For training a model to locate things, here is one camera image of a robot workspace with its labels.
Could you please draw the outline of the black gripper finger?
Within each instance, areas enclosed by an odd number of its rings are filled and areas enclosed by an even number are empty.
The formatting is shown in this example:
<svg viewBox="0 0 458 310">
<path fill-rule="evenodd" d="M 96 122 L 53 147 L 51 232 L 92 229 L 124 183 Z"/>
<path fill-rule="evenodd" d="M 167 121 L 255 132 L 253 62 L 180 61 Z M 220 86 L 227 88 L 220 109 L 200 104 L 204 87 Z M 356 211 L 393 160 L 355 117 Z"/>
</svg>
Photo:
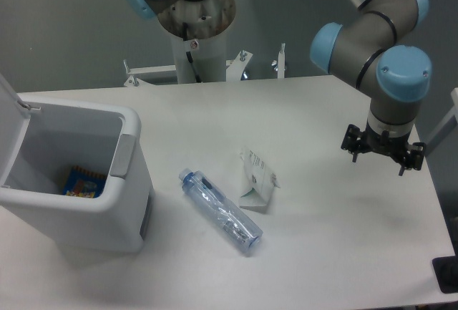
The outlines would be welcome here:
<svg viewBox="0 0 458 310">
<path fill-rule="evenodd" d="M 341 143 L 341 149 L 352 155 L 353 163 L 357 161 L 359 154 L 366 152 L 366 142 L 364 140 L 365 134 L 366 133 L 364 131 L 361 131 L 359 127 L 353 124 L 350 124 L 347 127 Z"/>
<path fill-rule="evenodd" d="M 400 165 L 399 176 L 406 170 L 422 169 L 427 145 L 424 142 L 415 142 L 412 145 L 406 144 L 392 153 L 392 160 Z"/>
</svg>

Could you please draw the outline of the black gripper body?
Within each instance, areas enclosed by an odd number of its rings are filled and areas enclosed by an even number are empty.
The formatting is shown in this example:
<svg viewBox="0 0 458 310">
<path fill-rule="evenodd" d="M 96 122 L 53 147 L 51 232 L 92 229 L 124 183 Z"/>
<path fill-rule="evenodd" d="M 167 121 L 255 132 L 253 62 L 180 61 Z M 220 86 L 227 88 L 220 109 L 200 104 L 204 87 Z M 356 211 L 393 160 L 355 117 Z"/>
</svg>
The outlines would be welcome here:
<svg viewBox="0 0 458 310">
<path fill-rule="evenodd" d="M 383 132 L 382 135 L 372 129 L 366 129 L 359 141 L 359 152 L 374 152 L 391 158 L 402 158 L 406 155 L 409 134 L 400 137 L 390 137 Z"/>
</svg>

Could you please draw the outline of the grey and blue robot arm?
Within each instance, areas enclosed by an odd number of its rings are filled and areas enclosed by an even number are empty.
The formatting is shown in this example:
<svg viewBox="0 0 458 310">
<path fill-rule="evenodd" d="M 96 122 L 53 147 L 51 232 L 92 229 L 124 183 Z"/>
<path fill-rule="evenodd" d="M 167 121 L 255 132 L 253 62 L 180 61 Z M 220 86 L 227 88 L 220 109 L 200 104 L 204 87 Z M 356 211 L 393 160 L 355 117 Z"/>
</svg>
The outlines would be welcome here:
<svg viewBox="0 0 458 310">
<path fill-rule="evenodd" d="M 225 33 L 236 13 L 234 0 L 126 0 L 143 19 L 157 19 L 171 38 L 179 83 L 226 82 Z M 371 100 L 364 129 L 349 125 L 341 147 L 354 158 L 374 152 L 401 171 L 420 170 L 426 145 L 409 143 L 432 62 L 399 40 L 429 10 L 429 0 L 351 0 L 360 18 L 350 26 L 324 25 L 309 56 L 321 70 Z"/>
</svg>

